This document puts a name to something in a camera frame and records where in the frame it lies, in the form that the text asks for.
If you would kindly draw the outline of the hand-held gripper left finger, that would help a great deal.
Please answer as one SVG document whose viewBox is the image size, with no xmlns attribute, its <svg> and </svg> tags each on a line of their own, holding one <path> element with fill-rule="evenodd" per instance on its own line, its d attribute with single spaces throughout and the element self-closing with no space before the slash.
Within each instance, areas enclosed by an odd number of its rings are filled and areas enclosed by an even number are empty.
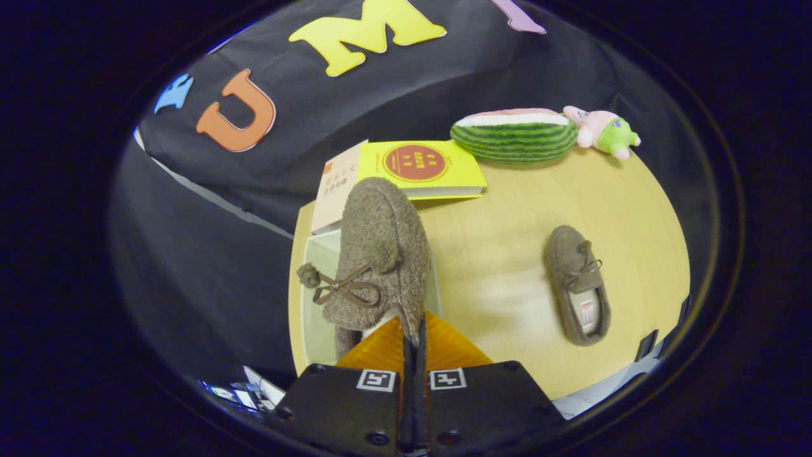
<svg viewBox="0 0 812 457">
<path fill-rule="evenodd" d="M 339 364 L 312 364 L 276 408 L 276 431 L 313 452 L 404 456 L 414 442 L 415 353 L 399 318 Z"/>
</svg>

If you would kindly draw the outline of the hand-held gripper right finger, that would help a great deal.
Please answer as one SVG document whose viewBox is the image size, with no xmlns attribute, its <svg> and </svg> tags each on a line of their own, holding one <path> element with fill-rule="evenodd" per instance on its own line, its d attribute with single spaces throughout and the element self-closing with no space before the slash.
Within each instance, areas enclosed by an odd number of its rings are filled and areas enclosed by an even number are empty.
<svg viewBox="0 0 812 457">
<path fill-rule="evenodd" d="M 416 448 L 430 456 L 533 453 L 565 423 L 520 362 L 491 361 L 426 313 L 416 350 Z"/>
</svg>

